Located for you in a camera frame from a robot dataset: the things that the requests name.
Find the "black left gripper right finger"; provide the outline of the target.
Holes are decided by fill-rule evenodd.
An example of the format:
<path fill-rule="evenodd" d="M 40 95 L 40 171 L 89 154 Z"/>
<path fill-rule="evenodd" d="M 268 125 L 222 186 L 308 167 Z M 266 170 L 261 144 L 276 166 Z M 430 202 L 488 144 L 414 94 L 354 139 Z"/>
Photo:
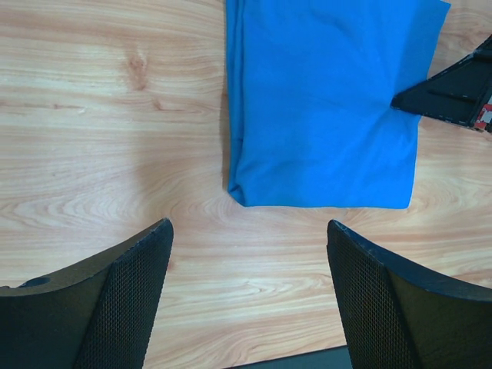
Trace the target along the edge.
<path fill-rule="evenodd" d="M 342 223 L 327 258 L 354 368 L 489 368 L 491 290 L 382 248 Z"/>

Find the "blue t shirt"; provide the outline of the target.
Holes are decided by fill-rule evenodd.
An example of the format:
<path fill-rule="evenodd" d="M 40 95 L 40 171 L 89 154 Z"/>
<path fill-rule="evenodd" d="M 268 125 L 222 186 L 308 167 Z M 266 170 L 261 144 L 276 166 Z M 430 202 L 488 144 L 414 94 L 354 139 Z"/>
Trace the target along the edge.
<path fill-rule="evenodd" d="M 245 207 L 405 209 L 444 1 L 228 1 L 228 192 Z"/>

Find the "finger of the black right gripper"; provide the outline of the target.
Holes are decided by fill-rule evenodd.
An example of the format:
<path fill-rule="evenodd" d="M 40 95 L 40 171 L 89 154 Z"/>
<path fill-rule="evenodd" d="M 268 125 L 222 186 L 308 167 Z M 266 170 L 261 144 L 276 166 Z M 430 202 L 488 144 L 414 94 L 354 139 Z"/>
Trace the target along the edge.
<path fill-rule="evenodd" d="M 491 38 L 452 66 L 396 94 L 391 107 L 491 132 Z"/>

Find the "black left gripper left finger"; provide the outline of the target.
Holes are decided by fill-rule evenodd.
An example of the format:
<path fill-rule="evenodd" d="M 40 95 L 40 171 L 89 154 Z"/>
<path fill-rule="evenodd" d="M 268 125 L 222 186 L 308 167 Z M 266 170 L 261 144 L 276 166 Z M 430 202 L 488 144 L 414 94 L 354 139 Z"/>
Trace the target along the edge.
<path fill-rule="evenodd" d="M 162 219 L 66 268 L 1 288 L 3 368 L 141 368 L 174 237 Z"/>

